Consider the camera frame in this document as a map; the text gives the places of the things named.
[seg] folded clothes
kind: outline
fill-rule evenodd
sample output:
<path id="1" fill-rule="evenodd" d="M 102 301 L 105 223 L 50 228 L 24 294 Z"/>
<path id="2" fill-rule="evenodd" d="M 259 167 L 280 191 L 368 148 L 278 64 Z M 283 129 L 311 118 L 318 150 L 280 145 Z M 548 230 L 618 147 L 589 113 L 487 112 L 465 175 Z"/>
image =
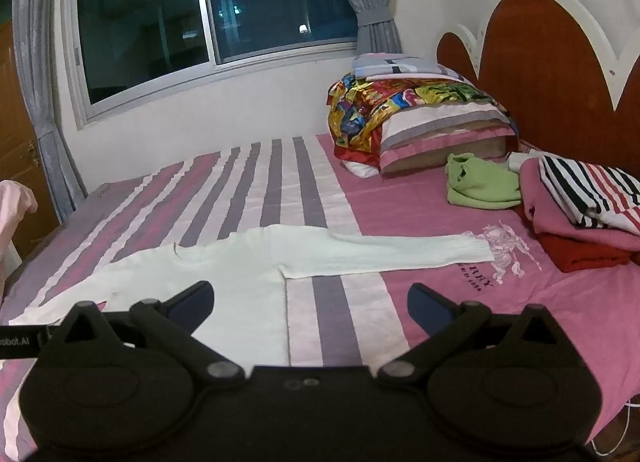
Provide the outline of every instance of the folded clothes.
<path id="1" fill-rule="evenodd" d="M 619 229 L 586 229 L 574 226 L 540 179 L 539 159 L 529 159 L 520 167 L 520 190 L 527 218 L 536 234 L 551 233 L 612 246 L 623 251 L 640 251 L 640 237 Z"/>
<path id="2" fill-rule="evenodd" d="M 449 155 L 447 200 L 457 206 L 479 209 L 506 209 L 521 202 L 520 181 L 516 173 L 475 157 L 472 153 Z"/>
<path id="3" fill-rule="evenodd" d="M 640 236 L 640 181 L 619 168 L 561 157 L 540 159 L 540 178 L 576 226 Z"/>
<path id="4" fill-rule="evenodd" d="M 534 232 L 545 253 L 563 273 L 626 265 L 634 254 L 603 244 L 580 242 L 551 233 L 536 233 L 532 222 L 527 218 L 524 206 L 521 204 L 513 209 L 520 216 L 524 225 Z"/>
<path id="5" fill-rule="evenodd" d="M 465 81 L 460 74 L 444 65 L 408 54 L 361 54 L 353 60 L 353 69 L 358 79 L 380 74 L 442 74 L 452 80 Z"/>

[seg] red cloth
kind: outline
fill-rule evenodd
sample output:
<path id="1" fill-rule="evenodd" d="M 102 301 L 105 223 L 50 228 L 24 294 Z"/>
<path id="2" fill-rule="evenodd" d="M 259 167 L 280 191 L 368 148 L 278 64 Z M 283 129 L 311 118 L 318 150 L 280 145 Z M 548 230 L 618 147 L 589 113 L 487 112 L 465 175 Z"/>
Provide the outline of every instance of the red cloth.
<path id="1" fill-rule="evenodd" d="M 626 265 L 632 256 L 635 257 L 634 261 L 636 263 L 640 261 L 640 255 L 612 246 L 579 242 L 572 238 L 552 235 L 551 233 L 536 233 L 533 229 L 533 224 L 526 216 L 524 206 L 520 204 L 514 207 L 513 210 L 520 216 L 524 225 L 535 235 L 552 262 L 563 273 Z"/>
<path id="2" fill-rule="evenodd" d="M 341 161 L 352 161 L 380 169 L 380 145 L 382 143 L 382 125 L 371 132 L 371 151 L 361 152 L 345 147 L 334 146 L 334 154 Z"/>
<path id="3" fill-rule="evenodd" d="M 520 166 L 520 192 L 527 218 L 536 233 L 551 233 L 579 242 L 604 244 L 623 251 L 640 251 L 640 236 L 622 229 L 587 229 L 574 226 L 540 179 L 540 159 Z"/>

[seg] pink bedsheet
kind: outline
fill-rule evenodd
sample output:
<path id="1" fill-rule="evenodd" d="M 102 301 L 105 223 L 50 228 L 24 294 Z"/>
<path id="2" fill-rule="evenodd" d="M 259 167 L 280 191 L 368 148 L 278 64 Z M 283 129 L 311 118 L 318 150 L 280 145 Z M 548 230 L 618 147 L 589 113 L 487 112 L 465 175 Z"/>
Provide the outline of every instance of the pink bedsheet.
<path id="1" fill-rule="evenodd" d="M 425 338 L 406 311 L 406 294 L 414 282 L 425 283 L 456 302 L 481 301 L 498 313 L 519 313 L 527 303 L 542 303 L 571 338 L 602 389 L 602 413 L 593 435 L 640 393 L 639 265 L 564 274 L 513 211 L 449 205 L 443 168 L 393 179 L 359 179 L 333 159 L 331 139 L 319 139 L 363 234 L 472 232 L 484 234 L 497 253 L 495 265 L 382 273 L 411 346 Z"/>

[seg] pink cloth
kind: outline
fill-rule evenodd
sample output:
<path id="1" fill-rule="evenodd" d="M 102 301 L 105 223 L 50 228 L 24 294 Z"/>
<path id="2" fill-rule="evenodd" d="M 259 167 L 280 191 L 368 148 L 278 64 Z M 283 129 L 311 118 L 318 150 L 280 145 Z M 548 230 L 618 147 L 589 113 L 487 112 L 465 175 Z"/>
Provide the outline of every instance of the pink cloth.
<path id="1" fill-rule="evenodd" d="M 538 158 L 528 159 L 520 167 L 522 203 L 536 233 L 551 233 L 623 251 L 640 251 L 638 235 L 618 229 L 585 229 L 574 226 L 541 181 L 539 161 Z"/>
<path id="2" fill-rule="evenodd" d="M 15 181 L 0 182 L 0 261 L 24 214 L 35 213 L 37 209 L 36 198 L 28 187 Z M 6 274 L 0 265 L 0 296 L 4 293 L 4 280 Z"/>

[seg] colorful blanket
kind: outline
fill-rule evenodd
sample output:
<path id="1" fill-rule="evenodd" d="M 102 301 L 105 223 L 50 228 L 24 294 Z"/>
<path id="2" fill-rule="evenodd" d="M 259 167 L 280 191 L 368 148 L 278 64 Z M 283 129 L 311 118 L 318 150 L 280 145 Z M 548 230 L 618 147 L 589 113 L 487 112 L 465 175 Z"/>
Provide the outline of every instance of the colorful blanket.
<path id="1" fill-rule="evenodd" d="M 329 89 L 329 128 L 335 156 L 380 167 L 382 123 L 393 114 L 423 105 L 488 101 L 505 112 L 491 96 L 459 80 L 358 80 L 353 73 Z"/>

